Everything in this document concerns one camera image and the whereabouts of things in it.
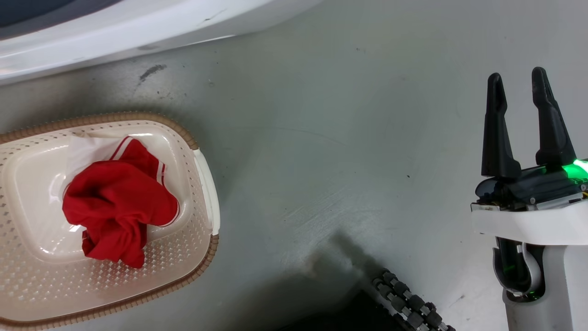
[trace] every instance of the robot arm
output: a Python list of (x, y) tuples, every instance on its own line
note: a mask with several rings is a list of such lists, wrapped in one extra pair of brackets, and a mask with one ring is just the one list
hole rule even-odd
[(521, 169), (506, 129), (502, 78), (488, 79), (482, 175), (472, 220), (496, 236), (494, 270), (510, 331), (574, 330), (567, 245), (588, 245), (588, 162), (578, 160), (545, 69), (532, 73), (539, 110), (537, 166)]

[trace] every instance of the white washing machine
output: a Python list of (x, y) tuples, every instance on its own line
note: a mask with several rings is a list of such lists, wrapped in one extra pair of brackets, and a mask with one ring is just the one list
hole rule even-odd
[(5, 15), (0, 84), (260, 31), (321, 0), (59, 1), (17, 22)]

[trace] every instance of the green light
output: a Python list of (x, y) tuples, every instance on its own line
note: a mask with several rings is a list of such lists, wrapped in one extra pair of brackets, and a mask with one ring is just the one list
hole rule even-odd
[(570, 165), (563, 166), (567, 178), (571, 180), (588, 181), (588, 162), (576, 160)]

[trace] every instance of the laundry basket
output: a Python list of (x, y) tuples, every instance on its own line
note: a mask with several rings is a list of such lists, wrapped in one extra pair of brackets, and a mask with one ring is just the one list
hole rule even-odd
[[(168, 227), (150, 227), (145, 265), (88, 259), (65, 220), (59, 189), (69, 136), (141, 141), (160, 159), (181, 205)], [(0, 135), (0, 329), (41, 330), (134, 307), (180, 289), (210, 265), (220, 212), (211, 172), (179, 124), (155, 114), (76, 118)]]

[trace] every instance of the white curved plastic edge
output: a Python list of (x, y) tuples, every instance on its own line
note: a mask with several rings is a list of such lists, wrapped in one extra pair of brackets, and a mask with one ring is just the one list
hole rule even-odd
[(533, 211), (473, 210), (477, 233), (536, 245), (588, 245), (588, 200)]
[(200, 149), (194, 151), (194, 159), (196, 161), (198, 177), (200, 178), (200, 185), (202, 186), (206, 213), (212, 226), (212, 234), (215, 236), (219, 234), (219, 229), (221, 228), (221, 208), (219, 206), (219, 197), (216, 195), (215, 182), (212, 179), (212, 173), (208, 167), (206, 158)]

